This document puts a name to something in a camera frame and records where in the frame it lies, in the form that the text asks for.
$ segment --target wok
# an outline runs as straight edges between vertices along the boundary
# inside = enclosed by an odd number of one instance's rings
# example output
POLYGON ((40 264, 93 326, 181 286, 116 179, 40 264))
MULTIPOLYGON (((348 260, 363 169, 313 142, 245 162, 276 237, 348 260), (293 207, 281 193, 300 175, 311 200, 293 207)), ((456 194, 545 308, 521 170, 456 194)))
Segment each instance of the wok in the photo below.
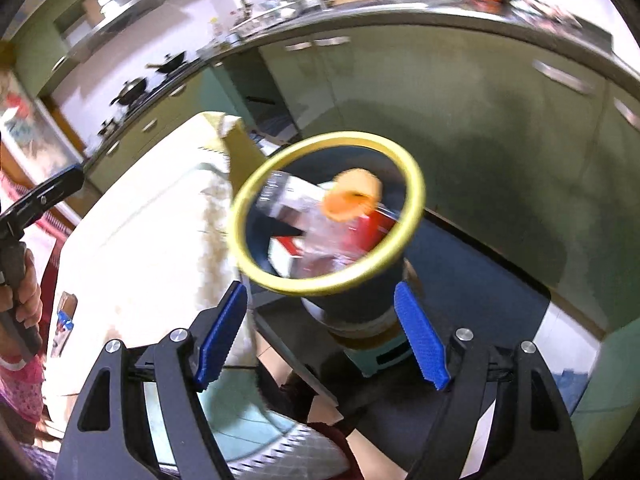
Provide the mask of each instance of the wok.
POLYGON ((180 54, 176 54, 172 56, 171 54, 166 54, 164 56, 164 63, 155 64, 155 63, 147 63, 147 68, 155 68, 156 72, 161 74, 169 74, 173 72, 176 68, 178 68, 184 62, 185 52, 181 52, 180 54))
POLYGON ((126 81, 120 93, 111 101, 121 104, 123 106, 129 106, 137 98, 139 98, 146 90, 146 77, 137 77, 133 81, 126 81))

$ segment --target yellow ring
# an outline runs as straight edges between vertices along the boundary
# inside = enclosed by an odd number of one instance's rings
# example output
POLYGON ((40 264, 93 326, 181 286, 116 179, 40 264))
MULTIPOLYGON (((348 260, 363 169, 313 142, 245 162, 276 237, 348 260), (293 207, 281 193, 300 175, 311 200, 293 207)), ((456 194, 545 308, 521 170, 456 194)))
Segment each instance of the yellow ring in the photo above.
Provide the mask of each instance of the yellow ring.
POLYGON ((288 296, 326 296, 353 288, 385 270, 398 259, 414 236, 426 202, 422 171, 407 150, 385 137, 363 132, 334 132, 311 137, 282 150, 267 160, 246 180, 236 195, 229 215, 228 246, 239 269, 259 285, 288 296), (360 146, 388 156, 401 171, 406 197, 399 221, 389 234, 363 258, 338 272, 316 278, 294 280, 262 270, 252 259, 246 244, 245 220, 255 196, 271 171, 280 170, 309 153, 335 146, 360 146))

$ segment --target kitchen counter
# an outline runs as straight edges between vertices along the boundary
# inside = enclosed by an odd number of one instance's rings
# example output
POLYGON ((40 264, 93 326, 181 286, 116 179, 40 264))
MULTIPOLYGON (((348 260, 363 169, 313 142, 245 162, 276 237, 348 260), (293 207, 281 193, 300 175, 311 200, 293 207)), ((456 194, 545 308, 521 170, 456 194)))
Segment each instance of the kitchen counter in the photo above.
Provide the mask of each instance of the kitchen counter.
POLYGON ((571 28, 544 18, 529 16, 509 6, 473 0, 364 0, 304 14, 248 40, 240 41, 224 52, 191 62, 175 79, 155 91, 144 105, 104 140, 100 148, 84 163, 85 171, 91 170, 146 110, 208 64, 215 64, 233 54, 277 41, 339 28, 372 25, 464 28, 535 44, 592 69, 640 100, 640 76, 612 53, 610 36, 598 34, 589 27, 571 28))

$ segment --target red cloth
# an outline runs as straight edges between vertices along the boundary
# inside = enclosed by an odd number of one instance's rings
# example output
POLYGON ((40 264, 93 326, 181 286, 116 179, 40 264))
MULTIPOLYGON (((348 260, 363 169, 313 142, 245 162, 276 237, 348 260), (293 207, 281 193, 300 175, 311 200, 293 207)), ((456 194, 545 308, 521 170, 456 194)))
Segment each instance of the red cloth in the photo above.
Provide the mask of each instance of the red cloth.
POLYGON ((351 468, 347 472, 334 476, 328 480, 364 480, 364 476, 362 475, 362 471, 360 471, 356 457, 351 452, 349 443, 340 430, 323 424, 322 422, 310 422, 308 423, 308 426, 333 441, 333 443, 342 450, 351 465, 351 468))

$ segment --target white cloth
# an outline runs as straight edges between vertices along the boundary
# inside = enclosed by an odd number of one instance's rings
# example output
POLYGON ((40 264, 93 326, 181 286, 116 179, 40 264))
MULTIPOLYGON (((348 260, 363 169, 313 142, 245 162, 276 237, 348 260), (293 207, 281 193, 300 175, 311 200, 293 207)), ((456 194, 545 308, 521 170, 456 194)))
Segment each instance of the white cloth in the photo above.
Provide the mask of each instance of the white cloth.
MULTIPOLYGON (((132 348, 188 328, 238 277, 223 235, 227 162, 203 148, 216 135, 204 114, 191 118, 133 165, 69 237, 55 301, 67 291, 78 309, 62 355, 47 362, 47 397, 78 393, 109 339, 132 348)), ((52 324, 50 341, 53 333, 52 324)), ((250 339, 239 333, 233 364, 255 364, 250 339)))

